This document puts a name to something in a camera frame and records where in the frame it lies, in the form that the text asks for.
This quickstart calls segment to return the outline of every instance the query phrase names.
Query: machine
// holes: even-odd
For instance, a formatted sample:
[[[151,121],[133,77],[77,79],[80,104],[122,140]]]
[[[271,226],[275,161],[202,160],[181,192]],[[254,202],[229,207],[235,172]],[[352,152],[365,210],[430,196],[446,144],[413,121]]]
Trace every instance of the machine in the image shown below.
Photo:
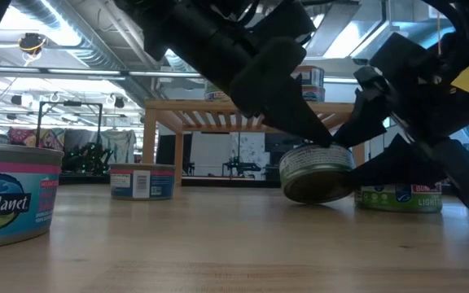
[[[353,147],[384,133],[382,121],[391,116],[410,141],[397,137],[382,155],[349,172],[344,184],[432,185],[448,178],[469,208],[469,152],[449,138],[469,125],[469,0],[424,1],[456,32],[429,50],[394,33],[355,73],[362,90],[356,90],[351,118],[334,137],[302,98],[300,80],[291,77],[315,30],[304,5],[332,0],[282,0],[251,27],[259,0],[115,3],[143,29],[151,57],[161,59],[171,49],[247,118],[264,115],[264,124],[321,147]]]

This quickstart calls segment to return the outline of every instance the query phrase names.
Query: ductwork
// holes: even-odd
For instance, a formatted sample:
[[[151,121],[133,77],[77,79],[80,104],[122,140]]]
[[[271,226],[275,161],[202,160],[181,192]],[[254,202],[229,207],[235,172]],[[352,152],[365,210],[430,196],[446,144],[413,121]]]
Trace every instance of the ductwork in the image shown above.
[[[49,3],[59,15],[53,13],[45,2]],[[66,0],[13,0],[11,5],[30,19],[38,20],[52,29],[61,28],[62,24],[59,22],[59,17],[61,17],[75,33],[81,36],[80,47],[85,48],[81,51],[73,51],[73,56],[90,68],[126,69],[121,60]],[[140,107],[144,107],[146,97],[159,98],[157,93],[144,87],[134,77],[127,77],[124,81],[113,81],[113,83],[123,88]]]

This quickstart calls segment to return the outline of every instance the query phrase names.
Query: ceiling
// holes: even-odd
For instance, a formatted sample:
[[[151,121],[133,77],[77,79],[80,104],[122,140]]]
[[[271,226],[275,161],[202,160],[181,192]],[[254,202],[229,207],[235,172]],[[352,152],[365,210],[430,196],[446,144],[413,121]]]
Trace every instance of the ceiling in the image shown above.
[[[40,33],[48,36],[48,43],[43,52],[31,61],[29,66],[39,68],[94,68],[82,61],[83,50],[73,50],[67,46],[76,46],[81,39],[93,46],[99,46],[101,52],[113,60],[113,66],[130,70],[175,70],[165,59],[155,62],[142,50],[142,32],[133,22],[125,17],[112,2],[105,0],[36,0],[63,19],[66,15],[76,20],[61,21],[58,29],[34,19],[30,14],[10,7],[0,24],[0,66],[24,66],[29,55],[17,46],[18,40],[25,33]],[[263,6],[276,5],[278,1],[262,2]],[[263,17],[262,12],[253,21]],[[431,46],[437,40],[436,12],[420,0],[361,0],[360,2],[336,2],[331,6],[310,7],[309,13],[318,31],[306,46],[306,63],[318,65],[326,70],[330,77],[352,77],[355,65],[347,57],[369,59],[384,44],[392,33],[401,33],[409,39]],[[449,21],[442,20],[441,32],[452,31]],[[202,98],[204,83],[200,80],[183,78],[136,77],[133,81],[114,80],[67,80],[45,78],[23,78],[9,74],[0,76],[0,125],[5,123],[35,124],[40,101],[68,101],[102,103],[106,115],[122,114],[126,118],[107,117],[105,125],[123,125],[139,128],[139,118],[143,114],[142,99],[148,98]],[[146,93],[139,99],[138,93]],[[11,103],[14,95],[26,97],[27,104],[21,106]],[[124,97],[125,106],[115,108],[116,97]],[[66,125],[62,113],[83,113],[92,111],[87,107],[55,107],[52,116],[45,118],[48,125]],[[16,119],[9,120],[5,112],[19,113]],[[96,124],[95,116],[85,116],[76,126]]]

